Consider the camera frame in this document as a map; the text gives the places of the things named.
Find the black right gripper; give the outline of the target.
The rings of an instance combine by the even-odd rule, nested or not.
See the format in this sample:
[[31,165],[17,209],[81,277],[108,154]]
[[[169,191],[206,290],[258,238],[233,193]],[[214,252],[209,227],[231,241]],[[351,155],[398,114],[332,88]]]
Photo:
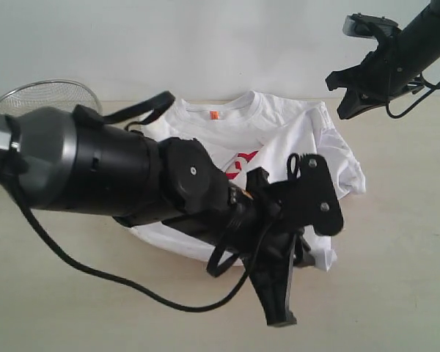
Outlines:
[[337,107],[341,120],[349,120],[369,110],[385,105],[408,93],[422,90],[422,80],[417,73],[408,78],[402,67],[394,63],[392,55],[377,55],[371,51],[359,65],[331,72],[326,77],[330,91],[343,88],[345,95]]

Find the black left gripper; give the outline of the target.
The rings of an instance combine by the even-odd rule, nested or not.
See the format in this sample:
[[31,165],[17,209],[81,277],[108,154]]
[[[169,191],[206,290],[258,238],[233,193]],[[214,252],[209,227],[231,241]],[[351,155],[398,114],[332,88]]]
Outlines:
[[297,319],[290,310],[290,289],[295,268],[312,266],[311,246],[305,228],[266,235],[249,275],[263,308],[267,326],[292,326]]

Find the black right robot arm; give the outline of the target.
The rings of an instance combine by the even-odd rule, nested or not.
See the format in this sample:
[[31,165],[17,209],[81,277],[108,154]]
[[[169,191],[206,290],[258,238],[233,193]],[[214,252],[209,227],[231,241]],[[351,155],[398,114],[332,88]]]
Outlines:
[[423,71],[440,58],[440,1],[431,1],[404,29],[388,18],[354,13],[345,19],[342,31],[349,37],[374,39],[377,47],[362,62],[331,72],[326,78],[329,90],[344,88],[337,108],[340,119],[349,120],[392,100],[440,90]]

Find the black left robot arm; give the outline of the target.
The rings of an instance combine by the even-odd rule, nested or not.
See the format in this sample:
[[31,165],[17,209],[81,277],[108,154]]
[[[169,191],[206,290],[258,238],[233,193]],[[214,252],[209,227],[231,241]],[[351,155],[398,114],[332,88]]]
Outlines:
[[296,323],[290,310],[298,237],[308,220],[288,216],[296,176],[271,183],[262,168],[234,185],[194,139],[157,142],[115,126],[86,106],[42,107],[19,117],[0,114],[0,186],[47,246],[85,274],[131,287],[183,312],[177,304],[124,277],[67,254],[33,210],[110,216],[124,227],[161,222],[213,246],[207,272],[221,276],[240,260],[273,327]]

